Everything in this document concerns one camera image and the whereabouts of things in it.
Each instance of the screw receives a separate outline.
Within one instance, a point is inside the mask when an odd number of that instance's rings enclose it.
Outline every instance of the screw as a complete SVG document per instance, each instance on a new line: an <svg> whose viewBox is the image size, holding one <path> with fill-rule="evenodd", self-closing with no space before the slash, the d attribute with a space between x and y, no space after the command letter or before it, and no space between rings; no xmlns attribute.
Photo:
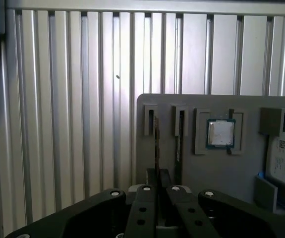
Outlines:
<svg viewBox="0 0 285 238"><path fill-rule="evenodd" d="M23 235L19 235L16 238L30 238L30 236L28 234L23 234Z"/></svg>
<svg viewBox="0 0 285 238"><path fill-rule="evenodd" d="M115 191L115 192L112 192L111 195L112 195L112 196L118 196L118 195L119 195L119 192L116 192L116 191Z"/></svg>
<svg viewBox="0 0 285 238"><path fill-rule="evenodd" d="M118 234L116 238L123 238L123 233Z"/></svg>
<svg viewBox="0 0 285 238"><path fill-rule="evenodd" d="M210 191L205 192L205 195L206 196L210 196L210 197L214 196L214 194L212 192L210 192Z"/></svg>

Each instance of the aluminum wall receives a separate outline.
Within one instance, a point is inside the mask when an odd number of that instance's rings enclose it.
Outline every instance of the aluminum wall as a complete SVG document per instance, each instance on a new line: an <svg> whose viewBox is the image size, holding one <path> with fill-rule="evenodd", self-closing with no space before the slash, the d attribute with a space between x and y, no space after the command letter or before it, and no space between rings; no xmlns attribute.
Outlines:
<svg viewBox="0 0 285 238"><path fill-rule="evenodd" d="M285 4L8 1L0 237L135 183L142 93L285 96Z"/></svg>

